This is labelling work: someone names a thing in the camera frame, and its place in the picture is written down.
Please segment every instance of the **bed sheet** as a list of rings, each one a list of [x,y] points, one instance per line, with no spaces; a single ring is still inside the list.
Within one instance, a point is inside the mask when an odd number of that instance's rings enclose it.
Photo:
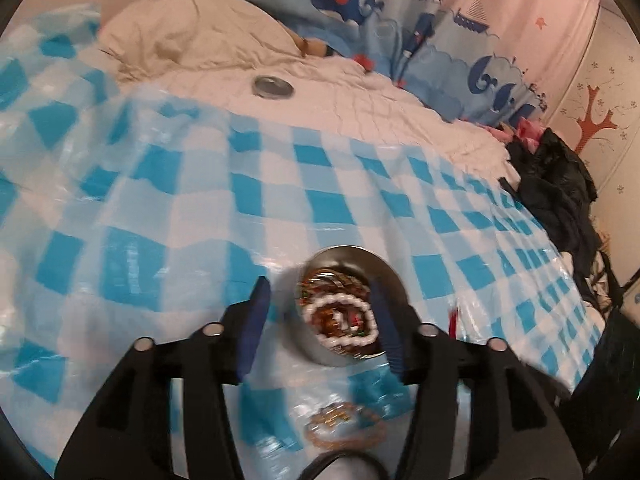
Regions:
[[[412,391],[384,358],[306,361],[280,317],[299,265],[333,244],[389,261],[424,321],[445,327],[457,305],[466,338],[504,337],[569,387],[580,380],[600,331],[546,233],[495,183],[428,147],[153,88],[123,96],[79,60],[98,19],[61,10],[0,44],[0,404],[49,471],[135,338],[189,335],[260,274],[273,283],[270,316],[246,384],[225,391],[246,478],[296,478],[319,451],[303,438],[308,416],[339,399],[384,415],[388,438],[372,452],[393,470]],[[172,421],[183,474],[179,388]]]
[[[471,174],[519,182],[504,146],[482,128],[442,121],[391,79],[366,73],[351,59],[301,58],[282,26],[244,0],[140,0],[99,37],[124,91],[153,82],[238,114],[379,144],[431,146]],[[293,97],[254,95],[257,75],[290,82]]]

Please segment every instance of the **blue and white checkered cloth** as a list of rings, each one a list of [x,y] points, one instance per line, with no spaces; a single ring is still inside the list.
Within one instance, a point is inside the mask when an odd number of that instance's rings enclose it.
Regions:
[[[318,452],[308,416],[337,399],[384,415],[389,438],[374,452],[392,468],[412,392],[383,358],[307,362],[280,323],[296,268],[337,244],[388,261],[424,321],[446,328],[457,305],[469,338],[503,337],[569,386],[580,380],[600,332],[546,233],[495,183],[427,148],[153,88],[124,97],[82,62],[98,20],[61,10],[0,44],[0,405],[49,472],[135,338],[188,336],[262,274],[275,294],[254,369],[226,390],[245,475],[297,477]]]

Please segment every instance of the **whale print curtain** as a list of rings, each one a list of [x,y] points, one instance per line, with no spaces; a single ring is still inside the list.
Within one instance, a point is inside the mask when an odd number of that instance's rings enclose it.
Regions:
[[[248,0],[301,36],[389,76],[444,120],[550,113],[600,0]]]

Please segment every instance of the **brown bead bracelet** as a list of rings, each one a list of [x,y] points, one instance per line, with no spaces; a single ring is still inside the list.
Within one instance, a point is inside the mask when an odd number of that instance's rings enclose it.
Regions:
[[[333,428],[340,420],[350,420],[351,413],[368,418],[374,423],[371,434],[361,438],[344,438],[341,440],[323,440],[316,431],[321,425]],[[340,402],[329,404],[315,415],[312,415],[305,428],[305,437],[314,446],[328,450],[340,449],[368,449],[374,447],[385,439],[386,427],[382,418],[373,410],[353,404],[352,402]]]

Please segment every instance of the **tree decal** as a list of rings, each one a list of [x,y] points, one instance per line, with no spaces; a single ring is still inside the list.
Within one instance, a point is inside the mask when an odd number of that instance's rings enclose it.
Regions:
[[[612,130],[617,130],[618,125],[611,121],[613,117],[613,111],[611,109],[607,110],[607,114],[604,119],[599,123],[594,123],[593,118],[591,117],[591,112],[593,110],[593,103],[596,101],[596,96],[600,91],[600,87],[596,86],[596,88],[591,88],[590,85],[587,85],[587,92],[589,93],[589,104],[587,105],[587,109],[584,114],[583,119],[576,119],[575,122],[580,126],[580,130],[582,131],[582,135],[580,136],[580,142],[575,147],[575,153],[580,153],[582,149],[585,147],[587,142],[600,130],[604,130],[606,128],[611,128]]]

